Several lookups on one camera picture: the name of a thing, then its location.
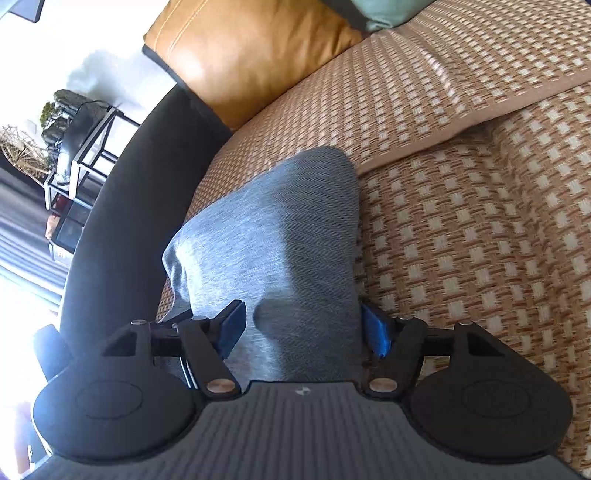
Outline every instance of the dark gray armrest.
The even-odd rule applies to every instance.
[[[133,319],[154,318],[166,278],[162,253],[229,137],[217,116],[178,86],[141,125],[74,254],[60,311],[74,354]]]

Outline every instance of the green pillow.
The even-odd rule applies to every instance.
[[[408,22],[434,0],[352,0],[369,21],[367,30],[375,32]]]

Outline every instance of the metal pin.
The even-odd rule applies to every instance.
[[[398,383],[391,378],[380,377],[369,382],[369,387],[376,393],[390,393],[398,388]]]
[[[207,389],[215,394],[230,393],[235,388],[236,384],[227,378],[216,378],[207,384]]]

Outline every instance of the mustard throw pillow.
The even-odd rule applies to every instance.
[[[360,40],[319,0],[170,0],[144,36],[232,130]]]

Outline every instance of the gray pillow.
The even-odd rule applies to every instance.
[[[358,219],[357,178],[340,150],[283,161],[200,212],[170,242],[163,261],[175,299],[165,319],[189,307],[213,317],[243,300],[246,331],[226,360],[243,388],[250,380],[358,378]]]

